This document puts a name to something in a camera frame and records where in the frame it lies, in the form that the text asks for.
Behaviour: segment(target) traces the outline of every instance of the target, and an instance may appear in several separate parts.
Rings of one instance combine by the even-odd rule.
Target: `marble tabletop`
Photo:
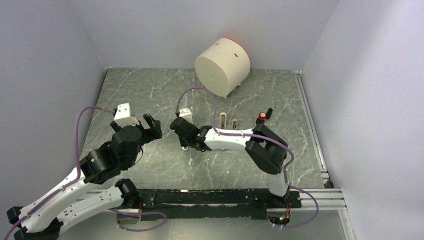
[[[175,119],[176,103],[182,92],[202,86],[194,69],[109,68],[97,106],[116,108],[129,103],[137,119],[149,113],[161,121],[163,137],[143,146],[144,156],[128,171],[103,184],[108,188],[118,179],[130,178],[140,189],[228,189],[267,188],[267,176],[249,155],[241,151],[183,151],[178,136],[169,128]],[[273,108],[266,125],[285,140],[295,161],[288,168],[289,181],[301,188],[323,188],[320,166],[310,134],[296,78],[291,71],[251,70],[248,77],[227,97],[217,97],[217,112],[227,114],[238,130],[255,126],[259,112]],[[180,107],[193,112],[197,126],[211,125],[213,101],[203,90],[189,91]],[[114,131],[110,114],[96,110],[81,156],[110,141]]]

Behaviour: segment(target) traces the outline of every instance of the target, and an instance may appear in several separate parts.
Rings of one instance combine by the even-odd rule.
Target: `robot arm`
[[[121,179],[115,186],[96,196],[78,201],[79,197],[92,189],[97,189],[108,179],[121,171],[128,170],[142,146],[162,137],[161,122],[149,114],[143,118],[150,128],[145,129],[131,113],[130,105],[124,103],[115,109],[114,121],[110,124],[115,130],[111,141],[94,149],[80,160],[81,177],[78,182],[63,189],[50,198],[42,207],[23,221],[15,233],[15,239],[57,239],[59,234],[101,211],[111,208],[128,208],[138,200],[136,186],[129,179]],[[11,224],[28,215],[28,212],[46,196],[63,188],[77,177],[77,168],[52,190],[37,201],[25,207],[12,207],[7,211]]]
[[[286,196],[289,187],[285,183],[282,173],[283,161],[287,158],[286,150],[272,142],[241,135],[262,135],[288,146],[267,126],[258,123],[255,128],[245,130],[218,129],[221,133],[240,134],[240,136],[227,136],[218,134],[210,125],[197,128],[193,124],[192,115],[188,108],[180,109],[179,112],[180,115],[171,123],[170,128],[178,135],[182,147],[191,147],[202,152],[217,149],[246,152],[257,167],[267,173],[270,192],[279,197]]]

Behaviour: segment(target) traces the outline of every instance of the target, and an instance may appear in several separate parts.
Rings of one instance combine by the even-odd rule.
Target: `white cylinder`
[[[238,43],[220,38],[195,61],[200,82],[215,95],[227,96],[249,74],[251,63]]]

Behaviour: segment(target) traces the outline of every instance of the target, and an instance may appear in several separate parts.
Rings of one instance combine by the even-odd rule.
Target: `white holder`
[[[247,52],[236,42],[220,38],[195,61],[200,82],[212,93],[226,97],[249,74]]]

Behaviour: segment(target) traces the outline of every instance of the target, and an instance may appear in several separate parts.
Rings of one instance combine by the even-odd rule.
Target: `red cap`
[[[260,112],[259,113],[259,120],[265,120],[267,118],[267,114],[265,112]]]

